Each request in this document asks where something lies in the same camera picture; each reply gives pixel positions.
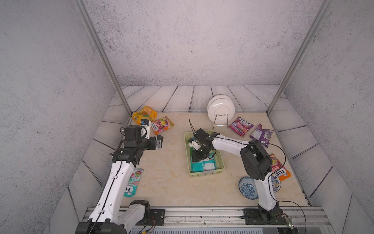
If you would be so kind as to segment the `teal Fox's candy bag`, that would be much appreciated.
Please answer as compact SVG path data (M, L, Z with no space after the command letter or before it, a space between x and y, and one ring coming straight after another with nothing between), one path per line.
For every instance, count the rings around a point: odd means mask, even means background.
M191 162L191 173L214 171L217 169L215 157L206 158L199 162Z

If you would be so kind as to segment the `pink yellow Fox's candy bag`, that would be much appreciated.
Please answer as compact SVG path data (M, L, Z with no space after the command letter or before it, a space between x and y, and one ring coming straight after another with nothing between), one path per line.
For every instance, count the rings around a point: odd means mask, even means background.
M172 127L174 127L174 123L168 118L167 116L157 119L152 122L151 127L154 131L155 135L160 134Z

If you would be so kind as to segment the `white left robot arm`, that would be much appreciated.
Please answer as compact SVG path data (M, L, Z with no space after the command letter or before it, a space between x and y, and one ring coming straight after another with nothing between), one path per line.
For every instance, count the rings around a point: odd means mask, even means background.
M151 209L147 200L133 201L120 214L120 206L127 184L146 150L162 148L162 136L150 136L151 122L143 119L141 125L121 129L123 139L112 154L112 166L102 195L88 221L80 222L77 234L127 234L136 224L147 224Z

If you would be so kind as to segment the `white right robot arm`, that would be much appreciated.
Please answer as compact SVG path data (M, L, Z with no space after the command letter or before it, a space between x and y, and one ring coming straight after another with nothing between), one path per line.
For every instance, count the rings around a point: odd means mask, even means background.
M279 202L275 199L271 187L272 159L258 140L241 141L225 137L217 132L208 134L203 129L199 129L188 143L193 148L193 162L205 160L211 151L219 150L240 157L245 171L255 182L261 216L272 219L280 212Z

